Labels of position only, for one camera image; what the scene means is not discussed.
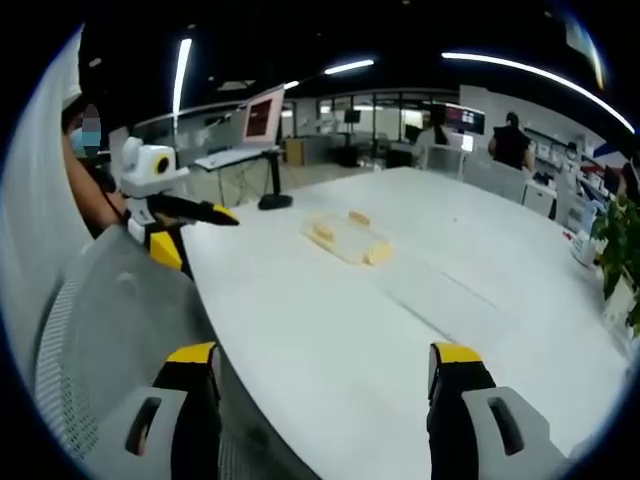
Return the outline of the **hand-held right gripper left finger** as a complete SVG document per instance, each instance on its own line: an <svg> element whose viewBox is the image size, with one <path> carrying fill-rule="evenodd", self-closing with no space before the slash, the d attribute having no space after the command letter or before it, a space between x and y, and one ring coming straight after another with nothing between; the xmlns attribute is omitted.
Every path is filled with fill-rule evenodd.
<svg viewBox="0 0 640 480"><path fill-rule="evenodd" d="M178 349L131 392L84 456L92 479L216 479L221 437L214 342Z"/></svg>

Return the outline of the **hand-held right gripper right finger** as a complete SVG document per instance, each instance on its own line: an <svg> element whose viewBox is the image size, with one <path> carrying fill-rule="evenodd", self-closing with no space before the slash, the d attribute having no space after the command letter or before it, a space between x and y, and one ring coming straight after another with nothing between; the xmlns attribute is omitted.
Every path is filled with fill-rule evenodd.
<svg viewBox="0 0 640 480"><path fill-rule="evenodd" d="M546 418L497 386L469 347L430 345L428 403L433 479L558 479L568 469Z"/></svg>

